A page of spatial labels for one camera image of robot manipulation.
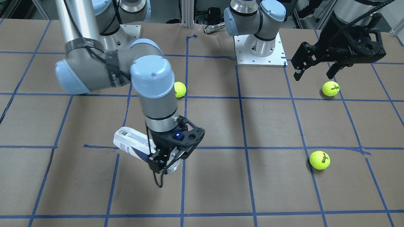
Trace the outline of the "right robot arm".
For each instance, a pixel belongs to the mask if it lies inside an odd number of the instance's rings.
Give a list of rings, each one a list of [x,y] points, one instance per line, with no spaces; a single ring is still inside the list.
[[[160,47],[130,38],[119,13],[149,17],[147,0],[57,0],[66,58],[56,63],[61,87],[71,95],[132,84],[146,132],[121,127],[113,142],[147,162],[154,173],[172,174],[202,141],[205,131],[178,111],[175,75]]]

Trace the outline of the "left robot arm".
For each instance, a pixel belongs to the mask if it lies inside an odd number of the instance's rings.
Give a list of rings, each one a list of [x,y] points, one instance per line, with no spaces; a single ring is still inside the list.
[[[375,63],[386,55],[380,31],[380,10],[391,0],[338,0],[314,45],[301,43],[291,59],[294,78],[321,62],[333,62],[328,79],[344,67]]]

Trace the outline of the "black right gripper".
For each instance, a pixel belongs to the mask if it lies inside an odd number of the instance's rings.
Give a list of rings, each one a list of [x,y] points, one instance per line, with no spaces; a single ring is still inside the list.
[[[205,135],[205,129],[197,127],[181,115],[172,115],[161,120],[147,118],[147,128],[150,132],[162,133],[162,138],[176,144],[179,148],[175,148],[170,153],[169,167],[179,167],[181,160],[188,158]],[[167,154],[148,155],[148,164],[154,173],[160,173],[167,161]]]

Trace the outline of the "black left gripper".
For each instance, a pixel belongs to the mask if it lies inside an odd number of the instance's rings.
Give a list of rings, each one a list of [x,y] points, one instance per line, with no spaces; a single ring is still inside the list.
[[[350,26],[333,13],[317,43],[301,43],[292,57],[294,79],[299,81],[307,69],[322,62],[333,62],[326,72],[327,78],[333,79],[344,67],[375,63],[382,59],[386,50],[380,31],[376,28],[380,19],[381,14],[375,13],[367,25]]]

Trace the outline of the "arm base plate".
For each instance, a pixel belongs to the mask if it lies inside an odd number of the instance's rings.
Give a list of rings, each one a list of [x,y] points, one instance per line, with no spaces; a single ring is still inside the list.
[[[262,41],[254,35],[234,36],[237,66],[286,67],[284,47],[278,32],[275,39]]]
[[[120,25],[120,29],[116,33],[117,43],[131,43],[140,38],[141,25]]]

